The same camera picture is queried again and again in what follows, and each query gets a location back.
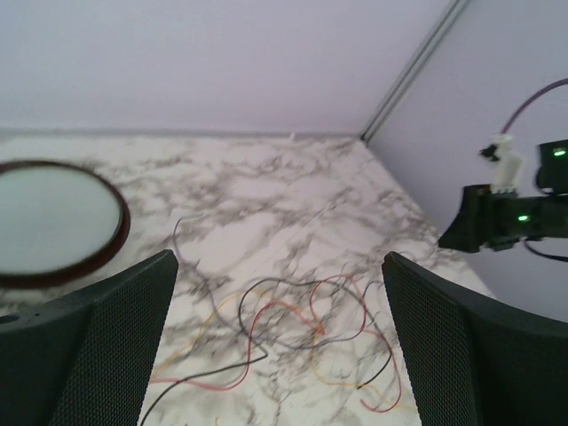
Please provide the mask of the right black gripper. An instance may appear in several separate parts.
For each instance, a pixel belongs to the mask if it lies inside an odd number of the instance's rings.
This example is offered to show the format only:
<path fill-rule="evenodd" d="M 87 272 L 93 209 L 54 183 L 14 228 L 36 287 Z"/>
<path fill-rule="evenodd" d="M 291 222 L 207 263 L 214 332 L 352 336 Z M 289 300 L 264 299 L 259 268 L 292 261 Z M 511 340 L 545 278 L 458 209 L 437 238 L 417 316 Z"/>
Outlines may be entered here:
<path fill-rule="evenodd" d="M 462 189 L 461 210 L 438 239 L 438 246 L 460 252 L 511 249 L 523 238 L 539 239 L 540 202 L 517 193 L 493 193 L 488 185 Z"/>

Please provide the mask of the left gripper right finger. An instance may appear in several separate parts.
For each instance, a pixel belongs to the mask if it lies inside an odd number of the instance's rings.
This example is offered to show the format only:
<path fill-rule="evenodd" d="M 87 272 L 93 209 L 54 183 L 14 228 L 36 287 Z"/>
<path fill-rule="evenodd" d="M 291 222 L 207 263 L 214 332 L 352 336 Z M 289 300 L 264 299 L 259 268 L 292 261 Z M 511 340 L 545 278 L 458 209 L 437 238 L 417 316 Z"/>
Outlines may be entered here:
<path fill-rule="evenodd" d="M 390 252 L 383 280 L 424 425 L 567 423 L 567 325 Z"/>

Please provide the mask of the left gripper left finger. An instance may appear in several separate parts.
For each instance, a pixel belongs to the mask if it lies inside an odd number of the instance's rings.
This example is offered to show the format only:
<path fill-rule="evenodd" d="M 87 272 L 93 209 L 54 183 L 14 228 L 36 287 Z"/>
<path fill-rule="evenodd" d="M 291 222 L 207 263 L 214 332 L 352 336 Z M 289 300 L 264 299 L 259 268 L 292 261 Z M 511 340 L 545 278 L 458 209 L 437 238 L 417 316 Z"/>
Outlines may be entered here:
<path fill-rule="evenodd" d="M 1 318 L 3 425 L 135 425 L 176 284 L 163 250 Z"/>

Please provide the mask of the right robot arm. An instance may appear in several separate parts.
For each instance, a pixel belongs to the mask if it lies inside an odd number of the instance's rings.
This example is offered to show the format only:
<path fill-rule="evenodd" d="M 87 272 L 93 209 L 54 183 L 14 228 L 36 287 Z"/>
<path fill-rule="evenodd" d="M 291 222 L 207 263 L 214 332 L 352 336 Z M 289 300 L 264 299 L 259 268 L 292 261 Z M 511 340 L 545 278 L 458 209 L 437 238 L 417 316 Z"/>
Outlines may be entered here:
<path fill-rule="evenodd" d="M 462 188 L 461 205 L 453 222 L 438 239 L 442 249 L 477 253 L 512 249 L 521 242 L 532 254 L 565 263 L 566 256 L 542 253 L 533 241 L 567 237 L 567 141 L 538 145 L 540 167 L 534 175 L 539 196 L 521 197 L 517 182 L 523 157 L 510 142 L 493 142 L 480 154 L 496 164 L 490 185 Z"/>

